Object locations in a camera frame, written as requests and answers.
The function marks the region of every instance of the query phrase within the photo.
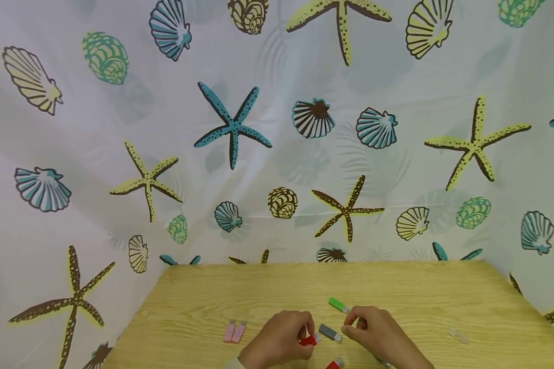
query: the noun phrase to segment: red usb flash drive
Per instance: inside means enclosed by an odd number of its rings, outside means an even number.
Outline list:
[[[343,369],[344,366],[345,363],[343,362],[343,360],[340,357],[337,357],[334,359],[334,361],[328,364],[326,369]]]
[[[301,346],[307,346],[312,345],[316,346],[316,343],[320,342],[322,337],[320,337],[317,333],[315,333],[313,336],[306,337],[300,341]]]

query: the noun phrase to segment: sleeve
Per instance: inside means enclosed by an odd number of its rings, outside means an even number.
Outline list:
[[[246,369],[242,366],[242,364],[238,361],[238,358],[235,357],[232,360],[230,360],[224,369]]]

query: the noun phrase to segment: pink usb flash drive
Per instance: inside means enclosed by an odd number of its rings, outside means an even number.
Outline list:
[[[235,330],[234,335],[232,336],[232,342],[238,343],[241,340],[242,335],[244,334],[245,327],[246,327],[246,321],[242,321],[240,325],[237,327],[237,329]]]
[[[234,334],[234,324],[235,321],[230,321],[228,327],[226,328],[226,334],[224,334],[224,342],[231,342],[232,335]]]

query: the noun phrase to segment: green shell print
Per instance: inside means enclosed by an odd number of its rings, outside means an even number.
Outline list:
[[[478,227],[490,214],[490,201],[474,197],[464,202],[456,214],[456,223],[465,229]]]
[[[101,81],[122,85],[128,74],[129,59],[118,39],[104,32],[88,32],[82,39],[84,59]]]
[[[544,0],[500,0],[500,20],[511,27],[521,28],[543,2]]]
[[[189,232],[187,231],[187,218],[179,215],[168,225],[168,233],[177,244],[184,244]]]

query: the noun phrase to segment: yellow starfish print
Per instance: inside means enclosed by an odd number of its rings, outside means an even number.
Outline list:
[[[382,213],[382,211],[384,211],[383,208],[353,208],[353,206],[355,205],[355,202],[359,198],[359,194],[361,193],[361,189],[363,188],[363,183],[365,183],[364,175],[360,176],[357,183],[355,184],[355,188],[352,190],[347,206],[340,205],[338,201],[336,201],[334,198],[330,197],[325,193],[322,193],[317,190],[312,190],[312,193],[316,195],[317,198],[321,199],[331,207],[340,211],[340,213],[336,214],[328,222],[326,222],[326,224],[322,228],[320,228],[318,233],[316,233],[315,237],[319,237],[321,234],[326,232],[327,229],[331,228],[331,226],[334,223],[336,223],[340,217],[344,217],[345,224],[347,225],[346,227],[347,241],[351,243],[352,241],[351,214],[375,214],[375,213]]]
[[[129,156],[131,156],[133,163],[137,167],[137,170],[140,171],[142,175],[141,178],[130,179],[121,183],[121,185],[115,187],[111,190],[111,195],[127,195],[130,192],[137,190],[138,188],[144,187],[146,189],[146,201],[148,202],[148,209],[150,211],[150,222],[153,222],[156,219],[156,211],[154,210],[154,203],[152,201],[152,187],[156,188],[161,193],[172,197],[178,202],[183,202],[179,195],[175,194],[170,187],[166,186],[163,183],[157,181],[159,175],[163,174],[165,170],[174,166],[179,160],[176,156],[170,156],[169,158],[164,159],[160,163],[156,164],[151,172],[146,170],[144,162],[137,154],[137,151],[133,148],[133,145],[130,141],[125,141],[125,147],[128,149]]]
[[[332,8],[337,9],[337,29],[341,53],[347,66],[351,65],[351,42],[347,27],[347,7],[377,21],[390,22],[390,14],[373,4],[370,0],[311,0],[302,5],[289,19],[285,30],[293,32],[304,27],[312,19],[323,15]]]
[[[97,323],[99,326],[105,326],[101,315],[96,308],[92,306],[90,302],[84,298],[90,291],[92,291],[101,280],[113,269],[115,262],[109,264],[108,267],[102,269],[93,279],[90,280],[86,286],[80,288],[80,269],[78,267],[78,256],[76,256],[76,249],[74,246],[68,248],[68,282],[70,283],[70,292],[72,298],[49,300],[40,304],[36,304],[23,311],[19,315],[14,316],[8,322],[20,323],[24,321],[31,321],[52,314],[63,308],[71,307],[70,318],[68,319],[68,325],[66,327],[66,333],[64,334],[64,343],[62,346],[62,357],[60,358],[60,369],[64,369],[66,361],[68,361],[68,355],[70,354],[70,348],[72,345],[72,337],[74,337],[74,328],[76,327],[76,312],[81,311],[87,313],[86,316],[89,321]]]
[[[485,147],[490,146],[502,139],[506,139],[509,136],[515,135],[515,133],[529,131],[532,127],[530,124],[521,123],[511,125],[507,128],[503,128],[498,132],[494,132],[486,137],[482,136],[482,130],[484,128],[484,113],[486,110],[486,97],[480,96],[476,100],[476,107],[474,109],[474,119],[472,120],[472,138],[469,141],[457,138],[441,136],[435,137],[425,141],[425,145],[436,149],[449,149],[455,151],[463,151],[460,161],[453,169],[453,173],[449,178],[449,182],[445,187],[446,191],[449,191],[456,185],[456,182],[460,178],[461,173],[464,171],[465,166],[472,158],[476,158],[476,162],[480,167],[480,170],[488,178],[488,181],[494,182],[494,170],[490,161],[483,150]]]

